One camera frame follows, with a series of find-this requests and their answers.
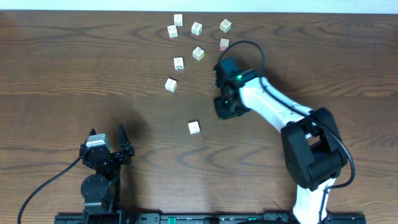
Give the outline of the wooden block red side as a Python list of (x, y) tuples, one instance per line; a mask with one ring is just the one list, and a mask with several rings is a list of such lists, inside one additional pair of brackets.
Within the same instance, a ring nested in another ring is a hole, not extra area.
[(229, 39), (220, 39), (219, 50), (225, 51), (229, 47)]

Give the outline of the wooden block yellow side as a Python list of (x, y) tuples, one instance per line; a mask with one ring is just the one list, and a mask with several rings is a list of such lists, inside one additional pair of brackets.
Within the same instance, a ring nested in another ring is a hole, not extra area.
[(200, 48), (200, 47), (196, 47), (193, 52), (192, 52), (193, 58), (195, 58), (196, 60), (200, 61), (204, 55), (205, 55), (205, 51)]

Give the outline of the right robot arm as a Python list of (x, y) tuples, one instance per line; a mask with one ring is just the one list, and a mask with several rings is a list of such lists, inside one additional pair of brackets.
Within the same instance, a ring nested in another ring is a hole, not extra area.
[(240, 70), (231, 57), (220, 60), (214, 72), (221, 90), (214, 99), (218, 117), (255, 111), (280, 133), (285, 164), (297, 184), (292, 213), (298, 223), (321, 223), (336, 178), (345, 165), (353, 164), (332, 113), (296, 103), (256, 70)]

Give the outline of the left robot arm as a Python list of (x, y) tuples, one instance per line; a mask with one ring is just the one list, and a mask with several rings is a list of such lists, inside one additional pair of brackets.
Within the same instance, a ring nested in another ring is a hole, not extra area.
[(80, 146), (83, 164), (95, 171), (81, 185), (85, 200), (84, 223), (130, 223), (133, 217), (120, 209), (121, 166), (130, 164), (134, 148), (123, 125), (118, 130), (118, 152), (111, 152), (105, 134), (90, 131)]

